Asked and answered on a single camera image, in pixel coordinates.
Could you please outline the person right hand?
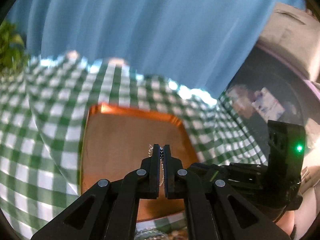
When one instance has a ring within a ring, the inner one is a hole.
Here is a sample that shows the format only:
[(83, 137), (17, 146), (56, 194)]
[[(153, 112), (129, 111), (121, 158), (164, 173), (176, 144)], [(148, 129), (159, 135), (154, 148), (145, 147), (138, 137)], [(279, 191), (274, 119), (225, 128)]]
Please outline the person right hand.
[(295, 225), (295, 212), (294, 211), (286, 211), (282, 217), (276, 222), (277, 226), (279, 226), (284, 232), (288, 235), (291, 235), (293, 232), (293, 228)]

